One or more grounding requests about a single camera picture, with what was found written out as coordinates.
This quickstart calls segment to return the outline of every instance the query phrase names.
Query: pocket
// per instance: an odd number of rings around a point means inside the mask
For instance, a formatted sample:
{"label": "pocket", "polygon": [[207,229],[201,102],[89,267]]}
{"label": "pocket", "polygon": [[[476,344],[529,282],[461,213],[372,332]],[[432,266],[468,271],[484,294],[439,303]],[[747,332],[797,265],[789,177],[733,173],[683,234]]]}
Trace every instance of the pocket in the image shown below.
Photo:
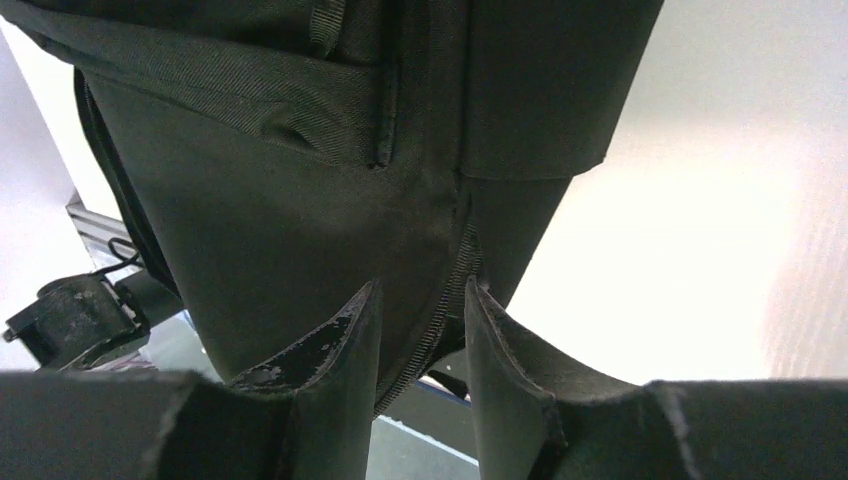
{"label": "pocket", "polygon": [[374,165],[383,69],[270,48],[58,13],[0,6],[39,45],[83,71],[120,82],[264,142],[329,165]]}

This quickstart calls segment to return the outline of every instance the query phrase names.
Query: white surface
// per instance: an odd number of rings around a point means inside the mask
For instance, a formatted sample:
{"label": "white surface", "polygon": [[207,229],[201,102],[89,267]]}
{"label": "white surface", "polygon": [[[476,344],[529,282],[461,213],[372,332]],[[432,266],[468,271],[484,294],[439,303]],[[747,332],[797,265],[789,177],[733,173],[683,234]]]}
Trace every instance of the white surface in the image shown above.
{"label": "white surface", "polygon": [[83,204],[92,212],[120,219],[115,197],[82,132],[74,100],[73,67],[45,53],[17,27],[2,18],[0,30],[29,84],[32,97]]}
{"label": "white surface", "polygon": [[848,376],[844,1],[666,1],[510,305],[619,378]]}
{"label": "white surface", "polygon": [[[59,277],[91,270],[65,213],[74,186],[6,43],[0,38],[0,328]],[[0,370],[38,365],[0,341]]]}

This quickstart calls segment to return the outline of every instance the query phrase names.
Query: black zipper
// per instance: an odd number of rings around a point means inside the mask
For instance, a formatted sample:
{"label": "black zipper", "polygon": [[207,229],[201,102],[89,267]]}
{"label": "black zipper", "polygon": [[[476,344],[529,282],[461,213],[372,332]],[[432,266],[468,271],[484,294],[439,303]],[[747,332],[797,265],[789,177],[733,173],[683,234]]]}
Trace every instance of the black zipper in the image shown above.
{"label": "black zipper", "polygon": [[421,378],[433,363],[433,352],[443,340],[442,336],[448,327],[448,322],[461,322],[464,318],[465,282],[469,276],[480,273],[481,265],[482,255],[480,254],[480,247],[477,245],[477,229],[469,221],[459,243],[453,270],[448,277],[445,291],[439,298],[433,318],[421,336],[421,340],[415,346],[415,351],[404,366],[403,371],[374,406],[375,417],[385,412],[389,405],[413,382]]}

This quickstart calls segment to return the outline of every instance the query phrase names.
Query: zipper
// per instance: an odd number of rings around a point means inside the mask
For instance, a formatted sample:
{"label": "zipper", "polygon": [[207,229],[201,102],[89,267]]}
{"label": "zipper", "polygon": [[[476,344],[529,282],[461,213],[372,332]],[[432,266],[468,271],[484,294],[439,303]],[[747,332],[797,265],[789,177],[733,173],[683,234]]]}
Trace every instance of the zipper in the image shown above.
{"label": "zipper", "polygon": [[465,317],[465,283],[468,277],[480,272],[481,265],[482,255],[480,254],[480,247],[477,245],[477,228],[469,220],[459,243],[454,267],[448,277],[445,291],[439,298],[433,318],[430,320],[421,340],[415,346],[415,351],[401,374],[375,404],[375,417],[385,412],[389,405],[405,392],[413,382],[421,378],[427,368],[430,367],[433,352],[442,341],[442,335],[448,327],[448,322],[450,320],[462,321]]}

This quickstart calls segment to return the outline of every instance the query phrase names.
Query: zipper teeth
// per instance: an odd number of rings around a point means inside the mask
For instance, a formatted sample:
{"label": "zipper teeth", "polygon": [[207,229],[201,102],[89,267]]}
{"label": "zipper teeth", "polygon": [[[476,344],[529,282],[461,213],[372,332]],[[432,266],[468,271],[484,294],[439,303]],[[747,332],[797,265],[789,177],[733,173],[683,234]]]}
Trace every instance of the zipper teeth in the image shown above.
{"label": "zipper teeth", "polygon": [[469,222],[462,235],[456,263],[448,279],[445,292],[439,299],[439,303],[433,313],[433,319],[421,336],[421,340],[416,345],[415,351],[412,353],[401,374],[375,405],[375,416],[383,413],[400,394],[405,392],[424,373],[424,369],[433,355],[433,350],[435,350],[439,341],[442,339],[448,313],[452,310],[451,307],[456,308],[457,306],[465,305],[465,280],[469,275],[473,275],[479,271],[482,262],[476,248],[476,242],[474,241],[476,236],[477,229],[473,223]]}

